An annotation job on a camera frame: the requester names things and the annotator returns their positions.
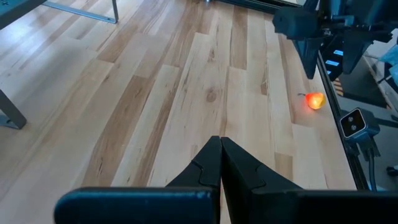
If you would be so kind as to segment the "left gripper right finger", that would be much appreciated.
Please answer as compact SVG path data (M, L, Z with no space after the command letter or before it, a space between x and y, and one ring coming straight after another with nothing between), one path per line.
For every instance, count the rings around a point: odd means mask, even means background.
M232 224L398 224L398 193L305 190L221 138Z

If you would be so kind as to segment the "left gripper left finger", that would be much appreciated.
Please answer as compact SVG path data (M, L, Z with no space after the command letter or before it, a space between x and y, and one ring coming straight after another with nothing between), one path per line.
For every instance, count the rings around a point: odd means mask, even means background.
M212 136L165 187L82 187L62 196L55 224L220 224L222 144Z

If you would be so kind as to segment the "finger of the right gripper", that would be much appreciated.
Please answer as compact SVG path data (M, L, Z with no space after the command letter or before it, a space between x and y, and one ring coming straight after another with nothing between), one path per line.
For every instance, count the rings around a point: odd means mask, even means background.
M300 57L305 74L312 80L317 66L318 51L323 43L323 38L295 40L294 46Z
M372 35L359 30L347 30L343 35L342 71L350 74L366 49L372 44Z

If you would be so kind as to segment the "black box with blue lights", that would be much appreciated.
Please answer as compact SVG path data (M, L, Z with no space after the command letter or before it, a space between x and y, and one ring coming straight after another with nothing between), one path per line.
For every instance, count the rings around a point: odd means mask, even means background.
M373 70L364 58L360 59L350 74L343 73L342 40L327 41L321 47L321 54L326 72L338 96L381 108L389 107L371 73Z

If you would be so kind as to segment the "orange toy pear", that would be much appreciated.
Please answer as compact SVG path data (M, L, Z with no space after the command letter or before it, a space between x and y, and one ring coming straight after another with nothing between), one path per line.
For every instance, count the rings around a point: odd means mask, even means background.
M321 92L299 93L298 95L303 96L307 106L313 110L319 110L326 103L326 96Z

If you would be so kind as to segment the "perforated metal shelf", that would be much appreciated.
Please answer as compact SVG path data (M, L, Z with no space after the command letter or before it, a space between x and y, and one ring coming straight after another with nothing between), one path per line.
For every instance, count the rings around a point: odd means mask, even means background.
M49 0L0 0L0 30L12 24L20 17L34 10L39 5L51 7L65 12L85 16L99 21L117 24L119 20L116 0L111 0L114 17L102 16L82 9L73 8ZM0 89L0 126L22 129L27 123L24 115Z

